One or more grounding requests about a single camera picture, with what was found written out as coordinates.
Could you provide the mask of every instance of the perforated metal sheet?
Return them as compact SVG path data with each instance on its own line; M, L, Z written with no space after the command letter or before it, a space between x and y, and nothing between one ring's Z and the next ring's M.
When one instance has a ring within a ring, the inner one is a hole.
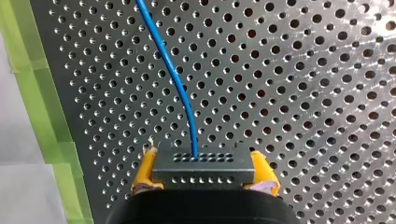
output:
M31 2L103 223L150 135L189 146L186 117L134 2ZM302 223L395 222L393 0L147 2L200 146L264 152Z

